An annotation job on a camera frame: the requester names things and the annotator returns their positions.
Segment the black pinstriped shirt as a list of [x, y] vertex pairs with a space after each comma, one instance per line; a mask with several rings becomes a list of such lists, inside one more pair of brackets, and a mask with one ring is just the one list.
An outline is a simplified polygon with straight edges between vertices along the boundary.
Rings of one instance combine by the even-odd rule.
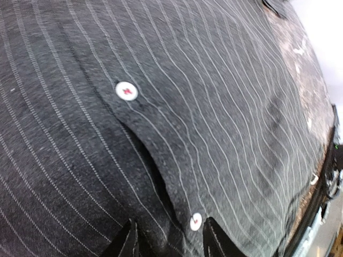
[[292, 239], [326, 143], [290, 1], [1, 1], [1, 256], [244, 256]]

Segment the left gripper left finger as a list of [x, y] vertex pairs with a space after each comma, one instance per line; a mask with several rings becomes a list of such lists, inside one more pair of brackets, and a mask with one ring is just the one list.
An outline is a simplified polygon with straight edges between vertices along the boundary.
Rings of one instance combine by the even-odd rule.
[[113, 241], [101, 254], [102, 257], [137, 257], [139, 242], [137, 224], [129, 219], [117, 233]]

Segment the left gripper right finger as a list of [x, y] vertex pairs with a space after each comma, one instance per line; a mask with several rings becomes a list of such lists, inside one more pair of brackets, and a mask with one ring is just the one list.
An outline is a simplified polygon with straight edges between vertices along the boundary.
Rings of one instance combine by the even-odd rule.
[[244, 254], [212, 217], [204, 222], [203, 245], [206, 257], [244, 257]]

